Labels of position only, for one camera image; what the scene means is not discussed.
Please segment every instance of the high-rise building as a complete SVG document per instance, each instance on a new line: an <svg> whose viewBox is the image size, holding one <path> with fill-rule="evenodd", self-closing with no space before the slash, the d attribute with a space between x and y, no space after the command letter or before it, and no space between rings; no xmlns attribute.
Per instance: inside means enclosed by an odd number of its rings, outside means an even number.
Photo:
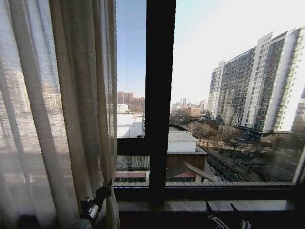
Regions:
<svg viewBox="0 0 305 229"><path fill-rule="evenodd" d="M124 93L124 101L125 101L125 103L127 103L127 101L130 101L131 99L133 99L133 92Z"/></svg>
<svg viewBox="0 0 305 229"><path fill-rule="evenodd" d="M210 93L207 110L208 118L215 120L217 117L217 106L220 92L221 79L224 71L224 60L220 61L218 67L214 69L211 77Z"/></svg>
<svg viewBox="0 0 305 229"><path fill-rule="evenodd" d="M200 110L204 110L204 107L205 107L205 100L201 100L199 103Z"/></svg>
<svg viewBox="0 0 305 229"><path fill-rule="evenodd" d="M118 104L124 104L124 92L118 92Z"/></svg>
<svg viewBox="0 0 305 229"><path fill-rule="evenodd" d="M207 118L263 132L290 131L305 83L305 27L272 38L219 64Z"/></svg>

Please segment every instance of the blue sky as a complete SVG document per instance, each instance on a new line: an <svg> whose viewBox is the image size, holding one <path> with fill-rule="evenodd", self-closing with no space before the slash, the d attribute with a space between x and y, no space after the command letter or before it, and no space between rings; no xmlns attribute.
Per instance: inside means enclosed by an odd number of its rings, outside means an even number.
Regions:
<svg viewBox="0 0 305 229"><path fill-rule="evenodd" d="M118 91L145 95L146 1L117 0ZM303 0L177 0L171 104L207 100L221 60L305 25Z"/></svg>
<svg viewBox="0 0 305 229"><path fill-rule="evenodd" d="M117 0L118 91L145 96L146 1Z"/></svg>

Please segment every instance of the black window frame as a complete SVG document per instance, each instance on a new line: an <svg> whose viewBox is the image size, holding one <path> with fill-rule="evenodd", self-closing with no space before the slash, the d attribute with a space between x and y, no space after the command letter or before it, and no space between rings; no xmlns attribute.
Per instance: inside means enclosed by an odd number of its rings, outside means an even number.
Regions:
<svg viewBox="0 0 305 229"><path fill-rule="evenodd" d="M217 184L166 187L166 162L171 100L176 0L147 0L145 138L118 139L118 155L150 156L149 187L115 187L118 200L149 200L162 205L167 198L301 199L305 190L305 150L293 182Z"/></svg>

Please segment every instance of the sheer curtain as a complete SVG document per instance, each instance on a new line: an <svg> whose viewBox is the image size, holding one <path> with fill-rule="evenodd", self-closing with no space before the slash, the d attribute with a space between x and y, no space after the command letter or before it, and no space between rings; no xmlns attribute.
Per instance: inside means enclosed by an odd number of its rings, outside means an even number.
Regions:
<svg viewBox="0 0 305 229"><path fill-rule="evenodd" d="M115 19L114 0L0 0L0 228L67 228L114 178Z"/></svg>

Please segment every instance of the window sill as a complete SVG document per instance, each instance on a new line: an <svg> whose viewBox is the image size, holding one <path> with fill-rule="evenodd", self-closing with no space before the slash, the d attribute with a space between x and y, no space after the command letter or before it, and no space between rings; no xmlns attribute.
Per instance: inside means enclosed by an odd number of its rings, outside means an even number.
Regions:
<svg viewBox="0 0 305 229"><path fill-rule="evenodd" d="M232 212L232 203L241 212L289 212L301 210L292 200L209 200L213 212ZM147 201L118 201L119 212L206 212L205 200L166 200L164 207L150 208Z"/></svg>

